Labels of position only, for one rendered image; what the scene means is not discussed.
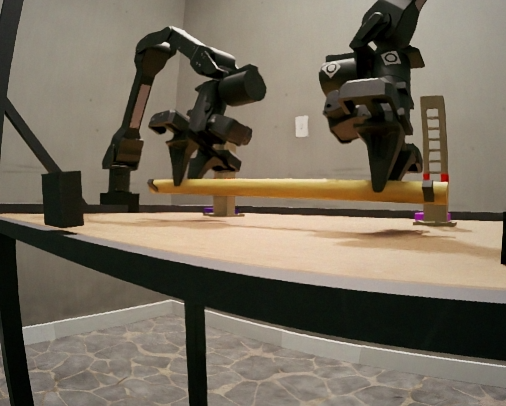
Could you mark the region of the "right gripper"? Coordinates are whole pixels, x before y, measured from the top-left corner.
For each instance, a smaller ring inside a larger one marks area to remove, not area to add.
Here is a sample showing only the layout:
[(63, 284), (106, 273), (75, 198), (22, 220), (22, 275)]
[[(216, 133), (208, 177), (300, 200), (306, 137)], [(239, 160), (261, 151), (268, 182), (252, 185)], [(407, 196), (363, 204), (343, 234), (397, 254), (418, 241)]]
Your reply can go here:
[(406, 173), (423, 172), (419, 148), (404, 140), (406, 135), (413, 135), (410, 110), (414, 109), (411, 88), (405, 80), (383, 75), (347, 81), (339, 88), (337, 102), (346, 114), (352, 114), (357, 105), (366, 104), (370, 109), (363, 115), (364, 123), (354, 124), (353, 128), (367, 146), (374, 192), (382, 192), (388, 180), (401, 181)]

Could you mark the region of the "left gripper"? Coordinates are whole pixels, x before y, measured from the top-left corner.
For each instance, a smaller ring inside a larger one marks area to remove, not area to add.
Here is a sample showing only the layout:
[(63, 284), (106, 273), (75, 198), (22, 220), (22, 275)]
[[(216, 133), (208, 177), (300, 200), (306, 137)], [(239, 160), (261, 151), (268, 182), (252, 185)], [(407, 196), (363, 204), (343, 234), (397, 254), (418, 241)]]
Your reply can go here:
[[(173, 181), (176, 187), (181, 185), (188, 164), (187, 179), (202, 179), (209, 169), (217, 173), (239, 172), (240, 170), (242, 161), (237, 155), (229, 149), (215, 150), (213, 148), (214, 144), (220, 144), (220, 137), (209, 129), (208, 133), (199, 131), (202, 120), (212, 108), (216, 108), (217, 114), (224, 116), (224, 110), (220, 106), (200, 101), (195, 103), (193, 109), (187, 111), (189, 120), (175, 109), (156, 113), (150, 119), (148, 128), (158, 135), (166, 133), (167, 129), (174, 133), (172, 140), (167, 140), (165, 144), (169, 148)], [(158, 127), (155, 127), (156, 125)], [(191, 158), (196, 150), (196, 157)]]

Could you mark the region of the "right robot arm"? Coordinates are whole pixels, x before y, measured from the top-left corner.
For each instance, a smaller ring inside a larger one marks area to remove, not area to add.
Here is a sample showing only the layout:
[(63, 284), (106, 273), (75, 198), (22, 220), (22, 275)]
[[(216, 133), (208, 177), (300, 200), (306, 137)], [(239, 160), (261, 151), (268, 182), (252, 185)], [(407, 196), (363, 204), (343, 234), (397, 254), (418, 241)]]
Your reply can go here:
[[(363, 115), (368, 113), (365, 105), (355, 106), (352, 114), (344, 112), (337, 102), (343, 84), (370, 79), (372, 69), (372, 79), (396, 76), (411, 88), (411, 69), (425, 67), (420, 50), (409, 43), (426, 1), (377, 0), (364, 14), (362, 25), (349, 44), (354, 52), (325, 57), (326, 63), (319, 72), (320, 86), (327, 97), (322, 114), (339, 143), (348, 144), (359, 138), (353, 125), (364, 123)], [(371, 41), (377, 46), (375, 51), (368, 45)]]

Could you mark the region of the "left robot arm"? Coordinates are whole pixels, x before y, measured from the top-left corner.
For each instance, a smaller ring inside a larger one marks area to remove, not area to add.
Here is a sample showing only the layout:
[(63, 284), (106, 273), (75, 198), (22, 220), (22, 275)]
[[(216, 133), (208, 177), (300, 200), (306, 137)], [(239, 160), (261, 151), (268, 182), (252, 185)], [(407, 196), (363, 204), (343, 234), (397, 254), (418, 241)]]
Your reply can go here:
[[(195, 103), (211, 102), (225, 113), (227, 105), (237, 107), (264, 99), (267, 88), (257, 66), (247, 64), (238, 68), (232, 55), (201, 44), (185, 31), (172, 26), (147, 34), (137, 43), (134, 57), (136, 75), (122, 125), (112, 136), (102, 160), (102, 169), (109, 169), (107, 193), (132, 193), (130, 170), (138, 170), (142, 155), (144, 140), (141, 140), (139, 131), (154, 78), (177, 51), (189, 58), (197, 74), (215, 79), (195, 88), (196, 92), (200, 91)], [(217, 113), (215, 108), (208, 111), (200, 125), (200, 132), (208, 133), (209, 129), (221, 138), (219, 145), (226, 145), (226, 141), (238, 147), (249, 144), (252, 138), (249, 126), (242, 124), (244, 128), (237, 120)]]

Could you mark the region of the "long yellow rail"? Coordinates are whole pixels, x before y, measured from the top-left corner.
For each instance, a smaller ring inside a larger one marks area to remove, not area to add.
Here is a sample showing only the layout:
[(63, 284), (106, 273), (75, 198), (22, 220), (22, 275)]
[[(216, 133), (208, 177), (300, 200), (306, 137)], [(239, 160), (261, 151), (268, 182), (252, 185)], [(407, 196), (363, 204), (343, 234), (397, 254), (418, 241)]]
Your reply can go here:
[[(434, 185), (433, 185), (434, 183)], [(371, 180), (340, 179), (173, 179), (147, 181), (151, 193), (369, 201), (448, 205), (448, 182), (390, 181), (374, 192)]]

